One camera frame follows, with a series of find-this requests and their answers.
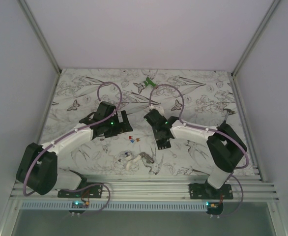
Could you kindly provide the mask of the black fuse box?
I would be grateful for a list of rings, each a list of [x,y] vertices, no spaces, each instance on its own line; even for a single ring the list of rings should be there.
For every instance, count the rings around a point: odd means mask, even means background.
[[[159,150],[171,148],[171,143],[169,139],[156,140],[156,144]]]

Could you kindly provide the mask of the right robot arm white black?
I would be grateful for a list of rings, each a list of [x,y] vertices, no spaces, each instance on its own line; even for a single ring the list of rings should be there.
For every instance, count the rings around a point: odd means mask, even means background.
[[[222,186],[235,169],[249,165],[247,147],[225,121],[218,127],[184,122],[181,117],[165,118],[156,109],[151,109],[144,119],[151,126],[159,150],[171,147],[171,139],[182,139],[194,143],[206,143],[215,167],[209,175],[204,192],[208,198],[216,199]]]

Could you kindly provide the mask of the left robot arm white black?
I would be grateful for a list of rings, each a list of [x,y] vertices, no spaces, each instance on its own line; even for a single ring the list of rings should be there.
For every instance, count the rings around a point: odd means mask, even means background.
[[[87,192],[83,175],[58,167],[59,159],[97,137],[110,138],[133,129],[127,112],[117,111],[109,102],[101,102],[68,133],[43,144],[31,143],[24,152],[16,179],[23,184],[23,195],[45,195],[52,189],[69,191],[80,198]]]

